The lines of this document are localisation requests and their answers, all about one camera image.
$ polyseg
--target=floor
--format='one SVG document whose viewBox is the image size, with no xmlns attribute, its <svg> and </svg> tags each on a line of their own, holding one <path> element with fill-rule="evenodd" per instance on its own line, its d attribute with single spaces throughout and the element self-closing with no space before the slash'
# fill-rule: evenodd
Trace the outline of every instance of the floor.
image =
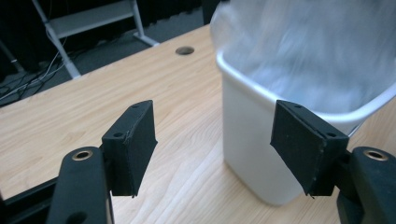
<svg viewBox="0 0 396 224">
<path fill-rule="evenodd" d="M 152 39 L 162 43 L 203 25 L 202 9 L 196 8 L 192 12 L 183 12 L 169 19 L 157 21 L 147 27 L 145 33 Z M 101 42 L 93 49 L 72 55 L 72 61 L 81 74 L 86 74 L 147 49 L 147 45 L 133 38 L 133 32 L 126 32 L 120 38 Z M 42 71 L 39 73 L 28 74 L 20 72 L 7 76 L 0 83 L 0 107 L 48 90 L 70 79 L 71 77 L 64 69 L 60 56 L 55 55 L 53 62 L 44 64 Z"/>
</svg>

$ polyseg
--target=clear plastic bag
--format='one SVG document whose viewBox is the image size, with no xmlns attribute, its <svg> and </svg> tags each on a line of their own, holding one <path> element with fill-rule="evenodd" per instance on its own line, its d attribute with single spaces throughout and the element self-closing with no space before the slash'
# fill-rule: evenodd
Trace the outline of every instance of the clear plastic bag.
<svg viewBox="0 0 396 224">
<path fill-rule="evenodd" d="M 211 32 L 232 67 L 317 112 L 350 112 L 396 81 L 393 0 L 233 0 Z"/>
</svg>

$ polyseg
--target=wooden tabletop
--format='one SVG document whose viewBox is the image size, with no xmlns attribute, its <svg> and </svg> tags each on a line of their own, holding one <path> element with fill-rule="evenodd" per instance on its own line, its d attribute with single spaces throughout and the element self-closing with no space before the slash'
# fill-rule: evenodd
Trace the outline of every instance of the wooden tabletop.
<svg viewBox="0 0 396 224">
<path fill-rule="evenodd" d="M 175 50 L 192 46 L 179 56 Z M 139 195 L 113 198 L 116 223 L 338 223 L 335 199 L 261 202 L 222 156 L 221 74 L 209 27 L 0 109 L 0 190 L 9 198 L 58 175 L 61 160 L 101 137 L 132 104 L 152 99 L 157 140 Z M 349 146 L 396 154 L 396 100 Z"/>
</svg>

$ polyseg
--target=wood grain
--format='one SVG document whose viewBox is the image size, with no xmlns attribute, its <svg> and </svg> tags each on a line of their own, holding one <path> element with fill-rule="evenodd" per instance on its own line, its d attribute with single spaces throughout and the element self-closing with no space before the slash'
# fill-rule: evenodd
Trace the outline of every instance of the wood grain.
<svg viewBox="0 0 396 224">
<path fill-rule="evenodd" d="M 195 52 L 176 55 L 181 46 Z M 100 146 L 129 105 L 148 99 L 159 144 L 139 195 L 113 198 L 116 223 L 339 222 L 335 196 L 300 195 L 269 206 L 224 163 L 221 75 L 207 26 L 1 108 L 3 197 L 55 177 L 65 154 Z M 364 123 L 350 146 L 395 155 L 395 110 L 393 100 Z"/>
</svg>

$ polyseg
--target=white trash bin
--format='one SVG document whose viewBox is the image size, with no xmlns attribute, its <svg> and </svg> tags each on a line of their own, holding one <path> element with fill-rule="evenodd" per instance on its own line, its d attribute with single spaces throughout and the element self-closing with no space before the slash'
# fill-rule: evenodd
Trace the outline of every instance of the white trash bin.
<svg viewBox="0 0 396 224">
<path fill-rule="evenodd" d="M 288 203 L 302 187 L 270 146 L 276 100 L 283 99 L 239 73 L 225 62 L 221 52 L 217 64 L 222 72 L 224 160 L 259 196 L 272 205 Z M 341 132 L 353 132 L 396 94 L 396 83 L 359 109 L 345 114 L 316 113 Z"/>
</svg>

